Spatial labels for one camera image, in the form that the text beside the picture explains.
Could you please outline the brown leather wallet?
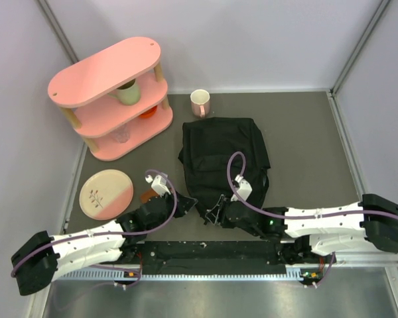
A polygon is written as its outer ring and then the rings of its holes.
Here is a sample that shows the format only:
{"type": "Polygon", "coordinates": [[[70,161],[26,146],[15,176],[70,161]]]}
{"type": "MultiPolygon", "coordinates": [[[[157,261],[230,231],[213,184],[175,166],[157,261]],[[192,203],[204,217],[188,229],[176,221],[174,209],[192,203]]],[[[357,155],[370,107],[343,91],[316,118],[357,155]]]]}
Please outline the brown leather wallet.
{"type": "Polygon", "coordinates": [[[159,196],[153,189],[149,189],[146,192],[142,193],[140,195],[140,202],[141,203],[146,203],[148,200],[150,200],[152,197],[157,197],[159,196]]]}

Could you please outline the black student backpack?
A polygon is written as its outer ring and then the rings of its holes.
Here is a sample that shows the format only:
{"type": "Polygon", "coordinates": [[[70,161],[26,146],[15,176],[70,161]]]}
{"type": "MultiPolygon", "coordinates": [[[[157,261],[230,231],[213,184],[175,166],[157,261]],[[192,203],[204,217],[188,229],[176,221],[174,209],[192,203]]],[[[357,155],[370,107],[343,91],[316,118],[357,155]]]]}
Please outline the black student backpack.
{"type": "Polygon", "coordinates": [[[186,188],[198,200],[196,209],[205,222],[215,221],[212,210],[221,197],[229,200],[233,191],[227,166],[233,153],[245,155],[246,166],[237,157],[230,178],[242,174],[252,187],[247,202],[262,207],[269,189],[267,170],[270,161],[263,136],[250,118],[211,117],[182,125],[182,149],[178,159],[183,165],[186,188]]]}

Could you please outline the pink mug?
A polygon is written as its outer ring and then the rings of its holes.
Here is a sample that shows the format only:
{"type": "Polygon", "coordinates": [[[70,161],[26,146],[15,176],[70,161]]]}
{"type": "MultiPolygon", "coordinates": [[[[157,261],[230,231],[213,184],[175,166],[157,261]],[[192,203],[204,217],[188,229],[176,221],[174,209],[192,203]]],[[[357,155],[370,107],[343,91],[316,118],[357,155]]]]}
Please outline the pink mug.
{"type": "Polygon", "coordinates": [[[204,118],[210,111],[210,94],[205,89],[196,89],[190,94],[192,112],[204,118]]]}

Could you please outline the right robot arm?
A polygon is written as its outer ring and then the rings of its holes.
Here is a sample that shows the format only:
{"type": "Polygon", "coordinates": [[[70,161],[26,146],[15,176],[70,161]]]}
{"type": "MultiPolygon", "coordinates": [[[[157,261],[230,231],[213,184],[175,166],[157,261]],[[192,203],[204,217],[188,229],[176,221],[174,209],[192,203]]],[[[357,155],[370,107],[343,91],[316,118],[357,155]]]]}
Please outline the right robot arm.
{"type": "Polygon", "coordinates": [[[372,193],[340,207],[271,207],[262,212],[222,195],[202,217],[208,223],[239,228],[275,244],[289,264],[312,262],[318,256],[369,244],[382,252],[398,253],[398,204],[372,193]]]}

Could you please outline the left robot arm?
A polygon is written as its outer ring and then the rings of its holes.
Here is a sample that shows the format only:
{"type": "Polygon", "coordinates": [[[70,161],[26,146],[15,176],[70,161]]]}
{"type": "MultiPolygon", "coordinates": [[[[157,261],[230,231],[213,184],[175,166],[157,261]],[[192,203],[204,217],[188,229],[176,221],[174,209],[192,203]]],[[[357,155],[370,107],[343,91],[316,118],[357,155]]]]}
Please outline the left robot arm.
{"type": "Polygon", "coordinates": [[[92,229],[69,235],[38,232],[12,255],[11,277],[16,280],[20,295],[26,296],[75,270],[104,262],[131,262],[137,255],[138,242],[172,218],[185,216],[197,202],[181,194],[165,194],[92,229]]]}

